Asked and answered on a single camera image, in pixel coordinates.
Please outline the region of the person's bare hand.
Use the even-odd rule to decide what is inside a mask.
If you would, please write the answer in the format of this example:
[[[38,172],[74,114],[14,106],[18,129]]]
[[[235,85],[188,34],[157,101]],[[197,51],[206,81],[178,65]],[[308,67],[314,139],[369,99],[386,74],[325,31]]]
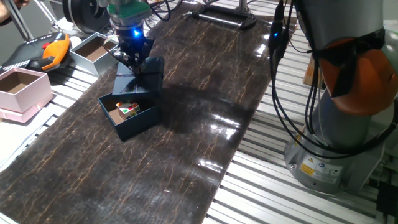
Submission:
[[[28,5],[29,2],[30,0],[14,0],[14,3],[16,4],[18,9]],[[1,24],[4,24],[6,21],[8,21],[10,17],[11,15],[9,9],[3,2],[1,2]]]

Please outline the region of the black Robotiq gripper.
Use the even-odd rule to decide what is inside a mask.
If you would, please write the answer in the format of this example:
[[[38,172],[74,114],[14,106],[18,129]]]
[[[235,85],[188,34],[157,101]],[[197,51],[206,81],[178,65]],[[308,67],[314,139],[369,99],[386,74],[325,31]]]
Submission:
[[[144,60],[149,56],[154,40],[144,35],[142,26],[117,29],[116,34],[122,54],[121,62],[130,65],[133,74],[143,74],[146,68]]]

